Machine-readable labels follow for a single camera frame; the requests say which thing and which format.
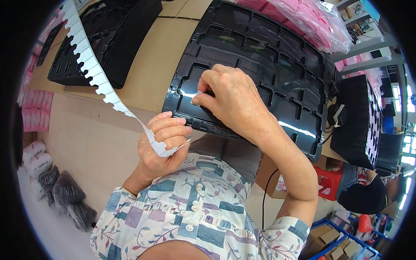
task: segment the sleeve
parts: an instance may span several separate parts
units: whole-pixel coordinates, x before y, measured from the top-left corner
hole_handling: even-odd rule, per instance
[[[115,236],[118,232],[117,229],[120,227],[120,221],[126,219],[130,205],[135,201],[135,199],[136,196],[124,188],[117,187],[114,189],[107,205],[94,227],[94,230],[92,231],[90,242],[93,251],[97,250],[97,247],[101,246],[100,242],[106,241],[102,240],[103,234],[106,237]]]
[[[276,219],[260,235],[261,259],[297,259],[302,251],[309,227],[305,222],[294,217]]]

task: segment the cardboard box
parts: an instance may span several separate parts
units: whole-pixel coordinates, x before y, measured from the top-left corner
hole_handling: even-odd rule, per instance
[[[355,253],[357,248],[357,242],[345,239],[339,246],[333,248],[324,256],[327,260],[348,260]]]
[[[338,237],[339,232],[328,225],[312,229],[306,240],[305,248],[302,250],[302,258],[311,258]]]
[[[277,165],[273,160],[267,156],[267,154],[262,153],[260,156],[259,167],[256,173],[256,183],[265,191],[267,182],[269,181],[272,173],[277,169]],[[286,191],[277,191],[276,185],[279,181],[280,172],[277,171],[273,177],[270,179],[269,185],[267,186],[266,193],[271,198],[280,198],[284,199],[287,195]]]
[[[321,155],[316,163],[312,163],[318,168],[326,171],[332,171],[342,165],[344,162]]]

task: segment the forearm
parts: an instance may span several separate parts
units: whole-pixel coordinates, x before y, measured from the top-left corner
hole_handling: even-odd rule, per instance
[[[277,121],[270,129],[271,134],[258,138],[258,146],[276,163],[288,193],[297,200],[316,201],[318,180],[312,164]]]
[[[153,179],[147,177],[146,170],[139,163],[132,174],[123,183],[123,188],[130,191],[133,195],[137,194],[152,184]]]

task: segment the stacked black trays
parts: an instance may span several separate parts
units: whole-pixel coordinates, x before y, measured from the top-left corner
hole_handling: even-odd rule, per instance
[[[258,12],[219,0],[210,4],[178,64],[163,111],[186,118],[194,129],[244,139],[190,103],[202,72],[216,63],[248,74],[286,133],[311,161],[319,159],[329,82],[322,53]]]
[[[366,75],[343,79],[337,97],[347,110],[342,127],[334,128],[331,149],[348,163],[374,170],[379,152],[381,110]]]
[[[103,0],[89,6],[81,22],[97,57],[113,88],[124,86],[130,66],[144,37],[162,10],[160,0]],[[66,37],[56,54],[48,79],[63,85],[89,86],[87,70],[77,64],[73,37]]]

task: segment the black blister tray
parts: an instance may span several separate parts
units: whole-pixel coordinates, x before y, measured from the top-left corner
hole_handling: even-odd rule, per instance
[[[344,125],[332,131],[331,149],[349,164],[374,170],[379,152],[381,110],[366,75],[343,79],[337,97],[345,105]]]
[[[214,0],[186,46],[163,111],[186,118],[194,129],[244,139],[208,109],[191,104],[204,70],[216,63],[238,67],[253,79],[286,133],[311,161],[317,161],[327,117],[326,62],[293,31],[260,13]]]
[[[53,40],[55,40],[56,35],[59,33],[59,30],[61,30],[63,24],[63,22],[58,24],[57,26],[53,27],[50,31],[48,37],[45,40],[45,43],[42,46],[42,50],[40,51],[39,58],[36,62],[36,66],[40,66],[43,64],[43,61],[46,58],[46,54],[48,54],[49,48],[51,47]]]
[[[124,86],[134,57],[162,10],[160,0],[103,0],[89,6],[81,22],[93,52],[115,89]],[[73,37],[65,38],[48,74],[48,79],[63,85],[89,86],[87,70],[77,64]]]

